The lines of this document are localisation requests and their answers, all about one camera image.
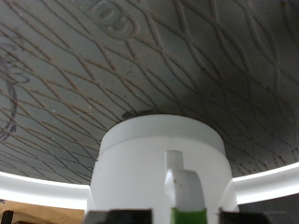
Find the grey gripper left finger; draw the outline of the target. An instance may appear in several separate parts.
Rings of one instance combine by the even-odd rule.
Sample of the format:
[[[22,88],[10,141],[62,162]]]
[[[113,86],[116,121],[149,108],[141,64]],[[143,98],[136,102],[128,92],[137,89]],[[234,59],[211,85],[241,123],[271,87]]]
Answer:
[[[151,210],[89,211],[83,224],[152,224]]]

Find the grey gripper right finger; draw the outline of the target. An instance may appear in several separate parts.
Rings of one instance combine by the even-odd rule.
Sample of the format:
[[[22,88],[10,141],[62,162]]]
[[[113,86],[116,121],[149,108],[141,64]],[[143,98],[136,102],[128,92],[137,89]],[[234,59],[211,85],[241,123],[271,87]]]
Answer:
[[[219,224],[272,224],[267,216],[255,213],[220,212]]]

